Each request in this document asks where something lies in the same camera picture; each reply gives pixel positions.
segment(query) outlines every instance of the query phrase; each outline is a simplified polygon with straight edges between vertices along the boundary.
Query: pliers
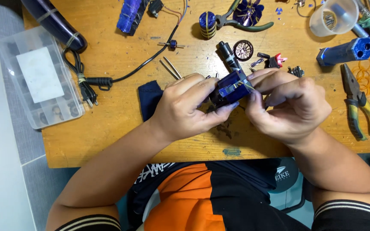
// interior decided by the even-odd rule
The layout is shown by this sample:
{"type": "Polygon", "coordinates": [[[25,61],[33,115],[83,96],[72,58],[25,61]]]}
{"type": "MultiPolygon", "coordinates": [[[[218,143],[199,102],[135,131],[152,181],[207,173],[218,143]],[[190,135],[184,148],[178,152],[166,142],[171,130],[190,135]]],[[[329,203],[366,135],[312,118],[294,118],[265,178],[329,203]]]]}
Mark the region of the pliers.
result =
{"type": "Polygon", "coordinates": [[[358,108],[361,107],[362,111],[367,115],[370,128],[370,103],[366,100],[365,93],[359,90],[359,83],[347,64],[341,65],[341,74],[343,87],[347,94],[345,103],[348,106],[349,128],[356,138],[362,141],[367,140],[359,126],[358,108]]]}
{"type": "Polygon", "coordinates": [[[241,30],[245,30],[249,32],[258,32],[258,31],[266,30],[270,28],[271,26],[273,26],[273,22],[269,22],[267,24],[260,25],[260,26],[256,26],[256,25],[255,26],[244,26],[236,20],[227,20],[227,17],[229,17],[229,15],[231,15],[232,12],[235,11],[239,2],[240,0],[235,0],[234,3],[232,3],[231,7],[229,8],[228,13],[224,15],[219,15],[219,14],[215,15],[215,19],[217,21],[216,28],[218,30],[221,29],[224,25],[232,25],[237,29],[241,29],[241,30]]]}

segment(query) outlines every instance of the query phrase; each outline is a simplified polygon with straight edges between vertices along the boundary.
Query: orange and black shirt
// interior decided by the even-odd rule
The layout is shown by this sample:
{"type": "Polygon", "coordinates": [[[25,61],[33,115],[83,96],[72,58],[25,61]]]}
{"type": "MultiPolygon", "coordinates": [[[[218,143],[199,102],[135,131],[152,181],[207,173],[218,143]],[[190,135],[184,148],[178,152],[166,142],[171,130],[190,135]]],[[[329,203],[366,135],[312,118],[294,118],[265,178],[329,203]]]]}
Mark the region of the orange and black shirt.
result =
{"type": "MultiPolygon", "coordinates": [[[[128,193],[130,231],[301,231],[302,223],[271,207],[277,162],[149,164],[128,193]]],[[[57,231],[120,231],[106,215],[70,221],[57,231]]],[[[313,231],[370,231],[370,204],[335,200],[315,212],[313,231]]]]}

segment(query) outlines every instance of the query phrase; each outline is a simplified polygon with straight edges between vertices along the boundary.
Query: white label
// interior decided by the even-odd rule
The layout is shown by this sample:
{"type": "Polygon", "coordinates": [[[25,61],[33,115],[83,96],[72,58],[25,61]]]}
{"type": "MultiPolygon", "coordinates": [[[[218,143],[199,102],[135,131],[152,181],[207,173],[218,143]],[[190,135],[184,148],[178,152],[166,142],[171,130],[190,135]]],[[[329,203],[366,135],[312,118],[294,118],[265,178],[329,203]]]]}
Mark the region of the white label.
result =
{"type": "Polygon", "coordinates": [[[17,55],[34,103],[64,95],[47,47],[17,55]]]}

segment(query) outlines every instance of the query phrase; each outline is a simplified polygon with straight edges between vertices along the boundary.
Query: wooden workbench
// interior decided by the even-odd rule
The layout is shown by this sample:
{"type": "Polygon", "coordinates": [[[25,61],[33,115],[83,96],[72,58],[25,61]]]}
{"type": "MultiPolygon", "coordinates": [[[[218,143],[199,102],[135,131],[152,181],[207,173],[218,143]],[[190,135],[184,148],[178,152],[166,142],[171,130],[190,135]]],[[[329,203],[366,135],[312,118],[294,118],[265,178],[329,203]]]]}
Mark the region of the wooden workbench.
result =
{"type": "MultiPolygon", "coordinates": [[[[171,9],[183,11],[182,0],[163,2],[171,9]]],[[[315,59],[319,49],[349,42],[356,36],[349,32],[337,36],[316,37],[309,29],[309,18],[300,17],[296,9],[291,8],[294,6],[293,1],[263,1],[265,10],[259,25],[269,21],[275,22],[270,29],[249,33],[225,26],[218,30],[212,39],[202,39],[198,25],[199,15],[207,10],[224,14],[232,2],[233,0],[190,0],[188,12],[173,37],[178,44],[186,45],[186,48],[165,50],[134,76],[115,83],[110,92],[103,92],[94,87],[98,94],[98,106],[89,108],[85,105],[86,113],[81,118],[43,129],[49,167],[81,166],[139,125],[142,118],[137,88],[157,80],[163,89],[167,83],[174,81],[172,75],[159,62],[162,56],[167,56],[183,76],[194,72],[203,76],[219,72],[220,77],[224,77],[229,72],[215,52],[216,45],[225,41],[233,46],[240,39],[252,42],[254,54],[282,53],[282,57],[288,58],[283,63],[282,70],[287,70],[288,66],[300,65],[306,76],[314,78],[318,84],[325,87],[326,99],[333,108],[331,115],[321,125],[322,128],[357,153],[370,153],[370,136],[367,141],[357,141],[349,130],[340,66],[321,69],[315,59]],[[283,9],[282,14],[275,13],[277,7],[283,9]]],[[[52,0],[52,3],[89,42],[88,48],[81,55],[87,77],[117,78],[129,73],[161,49],[157,43],[166,42],[178,19],[176,15],[167,12],[160,12],[158,18],[145,13],[135,35],[125,36],[116,29],[122,0],[52,0]]],[[[305,15],[312,13],[312,8],[307,6],[300,10],[305,15]]],[[[38,26],[25,9],[24,21],[26,29],[38,26]]],[[[241,63],[245,71],[249,71],[250,63],[256,60],[254,56],[251,60],[241,63]]],[[[350,62],[349,66],[353,68],[357,64],[350,62]]],[[[174,142],[156,155],[152,162],[290,156],[284,145],[260,134],[253,127],[244,113],[246,101],[242,100],[240,105],[225,123],[207,133],[174,142]]],[[[367,120],[362,113],[359,118],[361,128],[367,134],[367,120]]]]}

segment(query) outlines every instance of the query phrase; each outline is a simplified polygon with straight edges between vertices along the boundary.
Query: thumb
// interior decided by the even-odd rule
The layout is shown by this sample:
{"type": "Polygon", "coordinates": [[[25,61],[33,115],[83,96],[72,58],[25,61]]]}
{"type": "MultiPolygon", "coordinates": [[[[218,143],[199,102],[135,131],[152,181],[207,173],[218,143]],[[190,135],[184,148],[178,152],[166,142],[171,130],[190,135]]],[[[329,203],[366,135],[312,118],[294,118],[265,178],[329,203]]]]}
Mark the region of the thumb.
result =
{"type": "Polygon", "coordinates": [[[203,120],[203,123],[205,124],[205,127],[213,128],[216,125],[219,125],[223,122],[225,122],[231,112],[239,105],[239,102],[235,102],[233,104],[229,104],[226,106],[223,106],[221,108],[218,108],[216,111],[212,111],[208,114],[205,114],[205,119],[203,120]]]}
{"type": "Polygon", "coordinates": [[[271,115],[265,110],[261,93],[257,90],[251,90],[251,92],[245,113],[252,124],[262,130],[271,124],[271,115]]]}

